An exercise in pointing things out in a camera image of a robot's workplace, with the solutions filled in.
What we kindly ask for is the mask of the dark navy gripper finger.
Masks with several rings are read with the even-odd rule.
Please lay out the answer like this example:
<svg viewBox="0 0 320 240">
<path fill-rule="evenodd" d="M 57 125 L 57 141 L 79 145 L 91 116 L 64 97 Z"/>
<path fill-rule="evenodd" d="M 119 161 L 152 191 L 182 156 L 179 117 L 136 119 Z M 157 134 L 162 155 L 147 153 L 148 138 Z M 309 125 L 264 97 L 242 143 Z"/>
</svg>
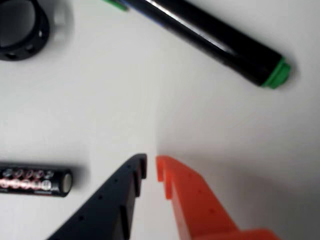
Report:
<svg viewBox="0 0 320 240">
<path fill-rule="evenodd" d="M 147 155 L 133 155 L 61 226 L 51 240 L 128 240 Z"/>
</svg>

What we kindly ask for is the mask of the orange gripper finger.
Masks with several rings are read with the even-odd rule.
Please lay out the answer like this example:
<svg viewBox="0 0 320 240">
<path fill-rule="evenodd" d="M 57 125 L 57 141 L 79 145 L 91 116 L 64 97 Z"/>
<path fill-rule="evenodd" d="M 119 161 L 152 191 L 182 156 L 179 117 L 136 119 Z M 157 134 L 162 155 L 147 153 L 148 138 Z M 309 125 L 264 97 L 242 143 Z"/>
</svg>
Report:
<svg viewBox="0 0 320 240">
<path fill-rule="evenodd" d="M 170 200 L 182 240 L 276 240 L 268 229 L 241 230 L 205 179 L 167 155 L 156 157 L 157 179 Z"/>
</svg>

